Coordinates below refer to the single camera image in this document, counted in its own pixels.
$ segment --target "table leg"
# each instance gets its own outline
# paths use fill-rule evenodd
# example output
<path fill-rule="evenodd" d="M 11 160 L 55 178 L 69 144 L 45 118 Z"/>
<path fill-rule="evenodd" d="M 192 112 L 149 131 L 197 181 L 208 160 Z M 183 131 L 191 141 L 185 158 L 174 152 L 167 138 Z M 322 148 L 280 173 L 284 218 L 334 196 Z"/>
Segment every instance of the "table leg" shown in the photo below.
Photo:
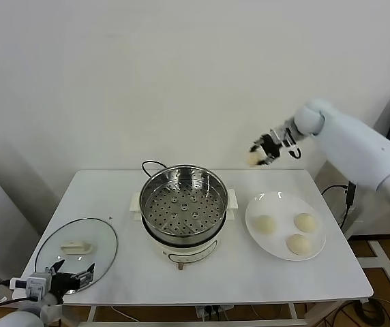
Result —
<path fill-rule="evenodd" d="M 97 311 L 96 305 L 93 305 L 91 307 L 91 310 L 89 310 L 89 315 L 87 316 L 87 321 L 92 322 L 95 319 L 95 312 Z"/>
<path fill-rule="evenodd" d="M 289 306 L 289 312 L 292 319 L 298 319 L 297 311 L 295 310 L 295 304 L 294 303 L 288 303 Z"/>

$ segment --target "robotic arm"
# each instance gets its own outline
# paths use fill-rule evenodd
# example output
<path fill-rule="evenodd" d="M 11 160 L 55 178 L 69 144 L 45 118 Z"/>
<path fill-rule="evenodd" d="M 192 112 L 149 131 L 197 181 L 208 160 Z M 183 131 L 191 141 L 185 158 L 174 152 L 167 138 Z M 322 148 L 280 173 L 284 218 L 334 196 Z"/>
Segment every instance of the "robotic arm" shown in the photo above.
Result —
<path fill-rule="evenodd" d="M 299 159 L 297 142 L 306 137 L 349 181 L 383 193 L 390 201 L 390 141 L 321 99 L 308 101 L 293 118 L 255 141 L 248 163 L 269 165 L 282 147 Z"/>
<path fill-rule="evenodd" d="M 60 311 L 53 310 L 63 304 L 63 297 L 71 290 L 79 290 L 93 281 L 95 264 L 78 274 L 59 272 L 65 260 L 46 268 L 44 272 L 35 272 L 27 280 L 12 278 L 0 283 L 11 290 L 25 289 L 26 298 L 7 301 L 0 300 L 0 306 L 24 301 L 19 309 L 0 319 L 0 327 L 45 327 L 60 319 Z"/>

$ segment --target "floor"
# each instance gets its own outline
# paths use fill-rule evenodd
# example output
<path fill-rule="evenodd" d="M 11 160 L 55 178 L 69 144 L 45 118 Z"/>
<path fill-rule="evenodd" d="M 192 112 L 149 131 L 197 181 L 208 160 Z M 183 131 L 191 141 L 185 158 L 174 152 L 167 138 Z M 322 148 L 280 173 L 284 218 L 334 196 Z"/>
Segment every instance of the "floor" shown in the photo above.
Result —
<path fill-rule="evenodd" d="M 390 240 L 382 240 L 381 245 L 390 258 Z M 357 256 L 372 256 L 372 251 L 365 241 L 353 241 L 350 242 L 352 250 Z M 386 278 L 383 270 L 381 269 L 368 269 L 365 271 L 368 279 L 370 280 L 372 287 L 374 288 L 374 296 L 377 298 L 384 298 L 390 301 L 390 282 Z M 386 310 L 390 315 L 390 305 L 383 303 Z M 288 318 L 288 309 L 286 306 L 280 305 L 256 305 L 254 306 L 257 314 L 264 319 L 273 319 L 276 317 Z M 182 321 L 194 321 L 197 320 L 195 310 L 193 307 L 120 307 L 118 308 L 124 313 L 138 318 L 143 322 L 182 322 Z M 74 310 L 80 316 L 82 320 L 86 320 L 89 312 L 88 307 L 75 307 Z M 0 317 L 3 317 L 12 309 L 0 308 Z M 355 315 L 353 308 L 346 308 L 346 312 L 353 317 L 360 326 L 368 326 L 360 321 Z M 297 313 L 302 316 L 305 313 L 304 305 L 297 306 Z M 227 311 L 228 318 L 230 320 L 257 320 L 259 319 L 253 312 L 251 306 L 238 306 L 234 309 Z M 97 309 L 95 316 L 96 321 L 102 322 L 124 322 L 129 321 L 127 318 L 114 312 L 110 307 L 100 307 Z M 357 325 L 350 321 L 343 313 L 338 315 L 336 319 L 337 327 L 357 327 Z"/>

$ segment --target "power strip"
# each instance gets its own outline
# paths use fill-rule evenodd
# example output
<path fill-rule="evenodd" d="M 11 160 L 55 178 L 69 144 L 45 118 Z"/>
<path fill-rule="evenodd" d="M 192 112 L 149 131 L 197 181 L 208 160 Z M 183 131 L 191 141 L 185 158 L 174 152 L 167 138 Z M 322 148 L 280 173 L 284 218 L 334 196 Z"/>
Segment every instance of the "power strip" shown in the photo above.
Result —
<path fill-rule="evenodd" d="M 196 316 L 198 318 L 202 318 L 203 321 L 204 321 L 205 317 L 209 316 L 209 314 L 205 311 L 205 307 L 206 307 L 206 305 L 204 305 L 202 307 L 200 307 L 200 306 L 195 307 Z M 233 309 L 234 307 L 235 307 L 234 305 L 220 305 L 219 312 L 227 311 L 227 310 Z M 212 317 L 215 317 L 216 312 L 212 311 L 211 315 L 212 315 Z"/>

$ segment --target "white table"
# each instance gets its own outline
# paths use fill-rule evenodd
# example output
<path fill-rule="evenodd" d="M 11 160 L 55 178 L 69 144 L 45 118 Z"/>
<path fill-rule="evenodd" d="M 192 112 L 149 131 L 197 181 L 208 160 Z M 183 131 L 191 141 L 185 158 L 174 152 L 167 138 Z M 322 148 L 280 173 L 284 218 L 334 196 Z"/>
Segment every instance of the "white table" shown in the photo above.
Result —
<path fill-rule="evenodd" d="M 215 173 L 227 188 L 236 191 L 239 209 L 235 220 L 226 223 L 220 245 L 206 260 L 188 265 L 181 271 L 157 255 L 142 223 L 134 221 L 129 212 L 133 193 L 140 191 L 147 180 L 142 171 L 85 170 L 77 172 L 72 179 L 22 276 L 33 272 L 38 249 L 55 230 L 75 219 L 95 217 L 106 220 L 117 232 L 117 257 L 95 285 L 66 296 L 64 301 L 69 305 L 247 305 L 334 301 L 310 310 L 306 315 L 309 319 L 305 321 L 308 323 L 345 300 L 368 298 L 373 294 L 307 171 L 220 170 Z M 265 252 L 253 241 L 244 223 L 245 208 L 250 198 L 264 191 L 293 193 L 321 214 L 327 230 L 327 244 L 318 256 L 304 262 L 289 262 Z M 14 296 L 23 296 L 23 293 L 15 291 Z"/>

